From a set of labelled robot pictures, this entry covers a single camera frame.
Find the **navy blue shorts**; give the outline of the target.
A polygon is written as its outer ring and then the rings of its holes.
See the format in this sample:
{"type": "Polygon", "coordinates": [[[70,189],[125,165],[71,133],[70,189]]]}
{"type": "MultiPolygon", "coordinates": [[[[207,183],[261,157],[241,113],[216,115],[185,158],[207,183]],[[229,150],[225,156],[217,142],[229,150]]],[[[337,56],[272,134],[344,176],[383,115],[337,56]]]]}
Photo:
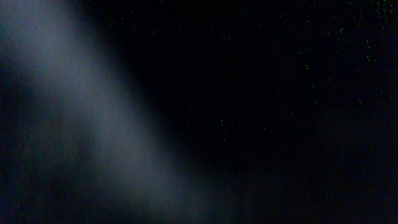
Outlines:
{"type": "Polygon", "coordinates": [[[2,1],[2,223],[396,223],[396,1],[2,1]]]}

